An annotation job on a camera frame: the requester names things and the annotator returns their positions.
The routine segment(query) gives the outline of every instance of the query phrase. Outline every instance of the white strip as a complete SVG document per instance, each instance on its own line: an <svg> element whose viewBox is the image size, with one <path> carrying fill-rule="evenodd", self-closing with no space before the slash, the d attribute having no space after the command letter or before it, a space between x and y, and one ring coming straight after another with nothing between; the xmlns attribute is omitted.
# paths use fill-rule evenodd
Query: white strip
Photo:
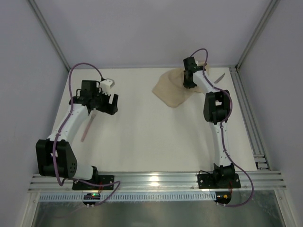
<svg viewBox="0 0 303 227"><path fill-rule="evenodd" d="M110 192L102 192L102 201ZM82 202L86 193L41 193L39 202ZM151 201L212 201L216 199L215 192L117 192L109 202L151 202Z"/></svg>

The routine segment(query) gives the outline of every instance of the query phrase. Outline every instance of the beige cloth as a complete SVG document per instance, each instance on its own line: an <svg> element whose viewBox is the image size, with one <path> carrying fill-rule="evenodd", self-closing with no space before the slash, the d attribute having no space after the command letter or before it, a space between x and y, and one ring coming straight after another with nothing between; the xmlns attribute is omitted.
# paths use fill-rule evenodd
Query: beige cloth
<svg viewBox="0 0 303 227"><path fill-rule="evenodd" d="M205 67L209 75L209 66ZM173 69L162 74L152 92L170 107L177 107L185 102L194 92L202 92L199 87L183 87L184 69Z"/></svg>

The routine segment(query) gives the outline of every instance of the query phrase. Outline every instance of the table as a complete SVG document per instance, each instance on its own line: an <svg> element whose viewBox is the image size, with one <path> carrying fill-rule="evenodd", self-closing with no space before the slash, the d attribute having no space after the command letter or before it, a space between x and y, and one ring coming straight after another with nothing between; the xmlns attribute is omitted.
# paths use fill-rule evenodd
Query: table
<svg viewBox="0 0 303 227"><path fill-rule="evenodd" d="M98 171L183 172L210 171L214 163L211 129L203 117L205 96L193 94L177 108L166 106L153 93L159 77L170 69L102 69L104 78L115 80L112 94L119 94L115 115L98 112L84 142L81 137L90 117L80 126L71 146L78 161ZM211 68L218 87L228 89L233 112L228 121L229 153L245 170L256 170L252 149L228 68ZM83 79L100 80L95 70L74 70L73 95ZM53 126L68 109L68 86Z"/></svg>

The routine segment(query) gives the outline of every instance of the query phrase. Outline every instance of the folded cloth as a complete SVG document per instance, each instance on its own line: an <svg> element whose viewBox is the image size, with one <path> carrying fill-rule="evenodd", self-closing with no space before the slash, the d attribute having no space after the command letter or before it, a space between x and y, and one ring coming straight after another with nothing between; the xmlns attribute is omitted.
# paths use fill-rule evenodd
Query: folded cloth
<svg viewBox="0 0 303 227"><path fill-rule="evenodd" d="M209 75L209 66L205 67ZM165 72L159 78L152 92L169 107L177 107L185 102L194 92L202 92L199 87L183 87L184 69L173 69Z"/></svg>

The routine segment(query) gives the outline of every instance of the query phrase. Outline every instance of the black mounting plate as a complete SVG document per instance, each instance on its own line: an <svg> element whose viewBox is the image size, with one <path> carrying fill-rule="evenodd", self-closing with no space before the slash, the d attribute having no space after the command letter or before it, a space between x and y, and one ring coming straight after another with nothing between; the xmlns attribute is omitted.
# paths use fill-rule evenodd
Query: black mounting plate
<svg viewBox="0 0 303 227"><path fill-rule="evenodd" d="M232 188L241 188L241 183L239 179L239 175L235 174L235 178L233 180L227 181L226 183L221 183L221 185L218 185L211 173L206 174L198 174L198 185L199 189L218 189L218 188L229 188L230 182L232 183Z"/></svg>
<svg viewBox="0 0 303 227"><path fill-rule="evenodd" d="M108 184L110 182L114 182L115 181L115 176L114 175L99 175L98 176L98 183L95 184L100 184L100 187L102 187L102 184ZM83 191L83 190L99 190L100 187L94 187L94 186L90 186L88 184L82 183L82 182L77 182L77 183L73 183L72 185L72 189L75 191ZM102 187L101 190L104 191L110 191L113 190L114 186L107 186L107 187Z"/></svg>

